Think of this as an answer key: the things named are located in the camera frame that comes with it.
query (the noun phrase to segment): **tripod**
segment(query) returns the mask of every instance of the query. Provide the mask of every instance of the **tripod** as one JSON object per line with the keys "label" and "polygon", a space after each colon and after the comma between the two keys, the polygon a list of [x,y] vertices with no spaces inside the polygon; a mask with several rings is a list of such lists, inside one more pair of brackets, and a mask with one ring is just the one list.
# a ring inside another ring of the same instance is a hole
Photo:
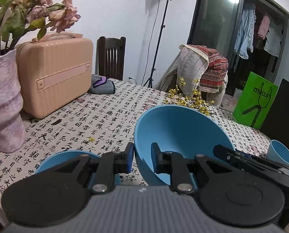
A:
{"label": "tripod", "polygon": [[162,25],[161,25],[161,31],[160,31],[160,35],[158,37],[158,42],[157,42],[157,46],[156,46],[156,51],[155,51],[155,57],[154,57],[154,61],[153,61],[153,66],[152,66],[152,70],[151,70],[151,75],[150,75],[150,78],[145,82],[144,86],[149,83],[148,85],[148,88],[152,88],[152,77],[153,77],[153,72],[156,70],[155,69],[155,62],[156,62],[156,57],[157,57],[157,52],[158,52],[158,48],[159,48],[159,45],[160,45],[160,41],[161,41],[161,36],[162,36],[162,31],[163,29],[165,28],[165,25],[164,25],[164,21],[165,21],[165,16],[166,16],[166,11],[167,11],[167,6],[168,6],[168,2],[171,1],[171,0],[167,0],[166,2],[166,7],[165,7],[165,12],[164,12],[164,17],[163,17],[163,21],[162,21]]}

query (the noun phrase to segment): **wooden chair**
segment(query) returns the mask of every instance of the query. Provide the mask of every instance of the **wooden chair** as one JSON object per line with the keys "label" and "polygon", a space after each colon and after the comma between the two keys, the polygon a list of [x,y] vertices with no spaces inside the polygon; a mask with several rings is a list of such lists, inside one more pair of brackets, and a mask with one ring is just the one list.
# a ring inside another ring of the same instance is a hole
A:
{"label": "wooden chair", "polygon": [[123,80],[126,38],[99,38],[98,71],[99,75]]}

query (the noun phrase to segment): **screw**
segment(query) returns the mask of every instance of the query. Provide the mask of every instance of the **screw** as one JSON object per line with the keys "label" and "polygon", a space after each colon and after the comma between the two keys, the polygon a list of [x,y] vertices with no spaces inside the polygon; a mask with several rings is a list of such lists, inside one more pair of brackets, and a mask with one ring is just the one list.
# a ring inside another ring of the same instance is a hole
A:
{"label": "screw", "polygon": [[107,189],[108,189],[108,187],[104,184],[96,184],[93,186],[93,190],[95,192],[99,192],[99,193],[105,192]]}
{"label": "screw", "polygon": [[181,183],[177,186],[177,188],[182,192],[188,192],[188,191],[191,191],[193,189],[192,185],[190,185],[188,183]]}

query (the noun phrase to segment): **textured vase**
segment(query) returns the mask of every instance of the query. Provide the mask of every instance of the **textured vase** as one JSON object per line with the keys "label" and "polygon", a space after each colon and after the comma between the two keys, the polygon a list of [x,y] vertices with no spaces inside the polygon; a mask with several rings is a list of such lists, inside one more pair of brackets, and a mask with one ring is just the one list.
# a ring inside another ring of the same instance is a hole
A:
{"label": "textured vase", "polygon": [[25,140],[19,112],[23,107],[17,76],[16,50],[0,56],[0,151],[11,153]]}

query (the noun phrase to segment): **blue cup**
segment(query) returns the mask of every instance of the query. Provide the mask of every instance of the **blue cup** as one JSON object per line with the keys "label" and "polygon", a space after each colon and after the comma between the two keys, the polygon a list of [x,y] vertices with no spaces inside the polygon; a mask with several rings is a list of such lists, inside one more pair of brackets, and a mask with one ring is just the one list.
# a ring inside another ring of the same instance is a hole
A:
{"label": "blue cup", "polygon": [[[35,173],[39,173],[42,171],[45,171],[53,166],[59,165],[65,161],[68,161],[72,158],[78,157],[82,154],[89,154],[90,158],[100,158],[98,155],[95,155],[91,152],[84,152],[84,151],[66,151],[66,152],[60,152],[55,155],[50,156],[47,158],[40,166],[39,168],[35,171]],[[91,188],[91,184],[94,179],[94,173],[91,176],[88,188]],[[121,179],[118,174],[115,175],[114,179],[115,185],[120,185],[121,184]]]}
{"label": "blue cup", "polygon": [[196,154],[204,154],[220,161],[213,155],[213,148],[218,144],[235,150],[224,131],[200,112],[177,105],[156,106],[142,114],[134,133],[138,169],[149,185],[170,185],[168,174],[154,173],[153,142],[162,152],[179,152],[192,159]]}
{"label": "blue cup", "polygon": [[289,150],[277,140],[272,140],[268,146],[267,158],[289,166]]}

